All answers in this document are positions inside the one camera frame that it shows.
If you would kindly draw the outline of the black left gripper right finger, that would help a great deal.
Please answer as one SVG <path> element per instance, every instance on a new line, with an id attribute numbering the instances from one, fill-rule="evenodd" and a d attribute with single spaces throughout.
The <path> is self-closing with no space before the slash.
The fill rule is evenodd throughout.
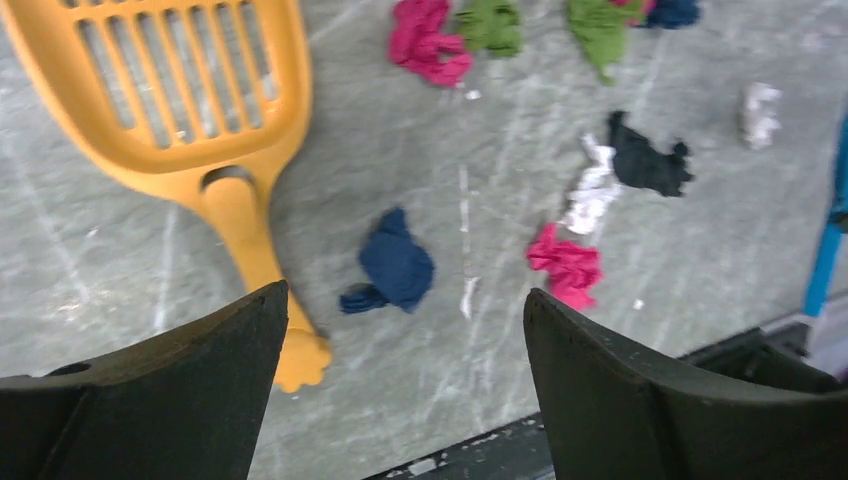
<path id="1" fill-rule="evenodd" d="M 677 359 L 533 289 L 524 332 L 560 479 L 847 475 L 847 387 L 804 361 L 793 329 Z"/>

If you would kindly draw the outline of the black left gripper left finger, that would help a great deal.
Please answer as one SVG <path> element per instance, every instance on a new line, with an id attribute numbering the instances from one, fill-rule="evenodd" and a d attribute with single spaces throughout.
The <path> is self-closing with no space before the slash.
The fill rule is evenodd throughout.
<path id="1" fill-rule="evenodd" d="M 287 326 L 262 287 L 140 343 L 1 381 L 5 479 L 244 479 Z"/>

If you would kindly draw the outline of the yellow slotted plastic scoop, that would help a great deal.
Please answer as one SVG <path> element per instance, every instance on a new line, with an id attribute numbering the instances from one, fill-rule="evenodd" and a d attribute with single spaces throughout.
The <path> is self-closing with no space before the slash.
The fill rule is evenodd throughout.
<path id="1" fill-rule="evenodd" d="M 1 16 L 95 165 L 201 217 L 248 291 L 282 279 L 270 201 L 313 103 L 298 2 L 5 1 Z"/>

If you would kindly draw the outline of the blue brush with black bristles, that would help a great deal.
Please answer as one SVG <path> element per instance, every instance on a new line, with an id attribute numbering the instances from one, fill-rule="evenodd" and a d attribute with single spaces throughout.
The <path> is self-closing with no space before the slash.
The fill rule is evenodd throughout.
<path id="1" fill-rule="evenodd" d="M 844 114 L 834 160 L 833 195 L 820 235 L 815 263 L 807 285 L 802 313 L 818 317 L 827 301 L 842 238 L 847 234 L 847 114 Z"/>

